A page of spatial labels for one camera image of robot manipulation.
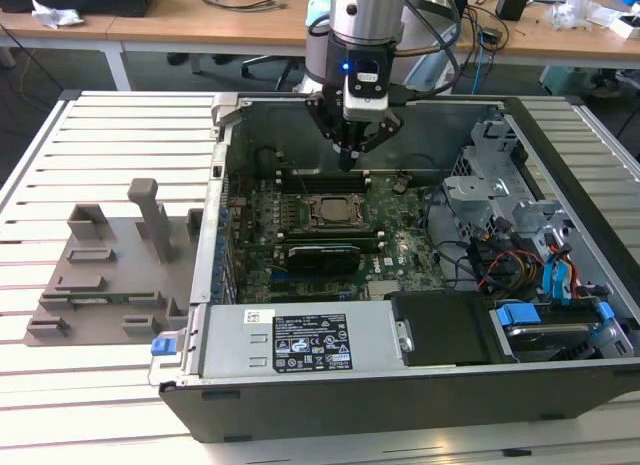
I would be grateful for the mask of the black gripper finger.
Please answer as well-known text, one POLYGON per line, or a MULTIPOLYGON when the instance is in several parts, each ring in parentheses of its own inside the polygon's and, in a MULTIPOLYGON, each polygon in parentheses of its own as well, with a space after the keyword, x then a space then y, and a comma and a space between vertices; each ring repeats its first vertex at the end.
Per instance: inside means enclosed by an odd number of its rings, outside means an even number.
POLYGON ((341 171, 351 171, 353 160, 346 140, 347 129, 341 108, 336 106, 333 99, 325 97, 307 97, 305 106, 321 135, 329 140, 333 149, 337 151, 338 168, 341 171))
POLYGON ((403 119, 394 112, 387 112, 377 123, 377 129, 367 133, 370 123, 354 121, 354 144, 352 145, 352 166, 355 166, 361 155, 371 152, 376 147, 395 136, 403 126, 403 119))

